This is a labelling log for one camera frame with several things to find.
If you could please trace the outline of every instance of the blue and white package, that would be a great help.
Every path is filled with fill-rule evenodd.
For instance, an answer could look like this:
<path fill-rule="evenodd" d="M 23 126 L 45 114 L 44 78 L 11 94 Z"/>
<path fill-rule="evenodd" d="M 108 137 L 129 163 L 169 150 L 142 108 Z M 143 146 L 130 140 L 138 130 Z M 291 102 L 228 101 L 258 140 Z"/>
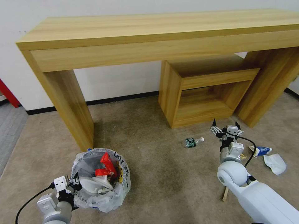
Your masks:
<path fill-rule="evenodd" d="M 249 146 L 249 148 L 253 151 L 254 146 Z M 257 146 L 254 157 L 268 155 L 272 151 L 272 148 Z"/>

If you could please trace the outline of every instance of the red plastic item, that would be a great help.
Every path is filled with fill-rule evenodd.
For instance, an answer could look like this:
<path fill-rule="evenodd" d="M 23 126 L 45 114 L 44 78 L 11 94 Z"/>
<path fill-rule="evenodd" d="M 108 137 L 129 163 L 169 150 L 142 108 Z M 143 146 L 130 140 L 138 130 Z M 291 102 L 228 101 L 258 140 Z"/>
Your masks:
<path fill-rule="evenodd" d="M 107 152 L 102 156 L 101 163 L 105 165 L 105 169 L 97 169 L 96 176 L 112 175 L 112 178 L 117 178 L 117 172 Z"/>
<path fill-rule="evenodd" d="M 97 169 L 96 170 L 96 176 L 105 176 L 105 175 L 112 175 L 112 173 L 106 169 Z"/>

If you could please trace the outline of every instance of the black cable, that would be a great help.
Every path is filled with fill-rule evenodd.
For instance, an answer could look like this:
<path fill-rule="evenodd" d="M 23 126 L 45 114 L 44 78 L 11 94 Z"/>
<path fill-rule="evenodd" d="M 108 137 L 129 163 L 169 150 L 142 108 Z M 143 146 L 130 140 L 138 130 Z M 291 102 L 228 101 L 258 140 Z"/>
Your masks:
<path fill-rule="evenodd" d="M 252 152 L 250 158 L 247 160 L 247 162 L 246 162 L 245 165 L 244 165 L 244 167 L 246 167 L 246 166 L 248 165 L 248 163 L 250 162 L 250 160 L 252 159 L 252 157 L 254 156 L 254 154 L 255 154 L 255 151 L 256 151 L 256 145 L 255 145 L 255 143 L 254 143 L 253 141 L 251 141 L 250 139 L 248 139 L 248 138 L 244 138 L 244 137 L 242 137 L 242 136 L 234 135 L 234 134 L 231 134 L 231 133 L 228 133 L 228 132 L 225 132 L 225 133 L 227 133 L 227 134 L 229 134 L 229 135 L 232 135 L 232 136 L 235 136 L 235 137 L 236 137 L 236 140 L 237 140 L 237 138 L 241 138 L 241 139 L 247 140 L 247 141 L 249 141 L 249 142 L 251 142 L 251 143 L 253 144 L 253 146 L 254 146 L 254 150 L 253 150 L 253 152 Z"/>
<path fill-rule="evenodd" d="M 51 188 L 52 188 L 52 186 L 50 185 L 49 187 L 43 189 L 41 192 L 37 193 L 37 194 L 34 195 L 31 199 L 29 199 L 29 201 L 27 201 L 27 202 L 20 208 L 20 210 L 18 211 L 17 216 L 16 216 L 16 224 L 18 224 L 18 218 L 19 218 L 19 215 L 20 215 L 21 211 L 23 210 L 23 208 L 24 208 L 29 202 L 31 202 L 36 196 L 40 195 L 41 193 L 43 193 L 43 192 L 45 192 L 46 190 L 51 189 Z"/>

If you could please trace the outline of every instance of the wooden stick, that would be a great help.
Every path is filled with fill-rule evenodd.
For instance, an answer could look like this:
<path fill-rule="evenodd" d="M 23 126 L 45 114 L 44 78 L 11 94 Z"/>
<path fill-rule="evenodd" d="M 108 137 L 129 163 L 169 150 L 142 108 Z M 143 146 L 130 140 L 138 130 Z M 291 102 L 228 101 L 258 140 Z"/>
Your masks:
<path fill-rule="evenodd" d="M 223 198 L 222 198 L 223 202 L 226 202 L 227 193 L 228 193 L 228 187 L 225 187 L 225 191 L 224 191 Z"/>

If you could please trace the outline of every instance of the white tissue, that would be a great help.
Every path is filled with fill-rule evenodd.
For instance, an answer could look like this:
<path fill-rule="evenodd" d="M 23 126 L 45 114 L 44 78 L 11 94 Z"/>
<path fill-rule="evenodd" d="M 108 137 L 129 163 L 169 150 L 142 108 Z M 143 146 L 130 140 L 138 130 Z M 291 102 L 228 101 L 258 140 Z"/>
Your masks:
<path fill-rule="evenodd" d="M 264 162 L 276 175 L 282 174 L 287 168 L 286 163 L 283 161 L 279 154 L 270 156 L 264 155 Z"/>

